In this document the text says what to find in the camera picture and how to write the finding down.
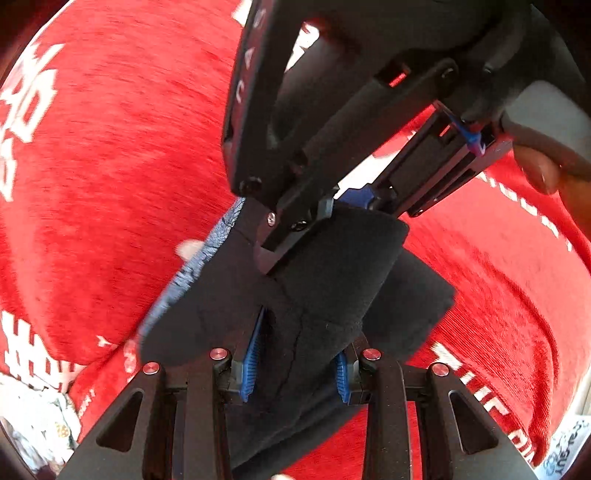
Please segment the person's right hand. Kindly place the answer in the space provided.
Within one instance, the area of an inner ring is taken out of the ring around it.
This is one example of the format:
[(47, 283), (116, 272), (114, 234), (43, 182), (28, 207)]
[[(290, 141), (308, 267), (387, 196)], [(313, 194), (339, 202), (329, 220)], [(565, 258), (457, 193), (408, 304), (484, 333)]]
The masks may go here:
[(581, 232), (590, 238), (590, 182), (565, 173), (551, 158), (537, 150), (515, 145), (514, 156), (529, 183), (540, 193), (558, 193)]

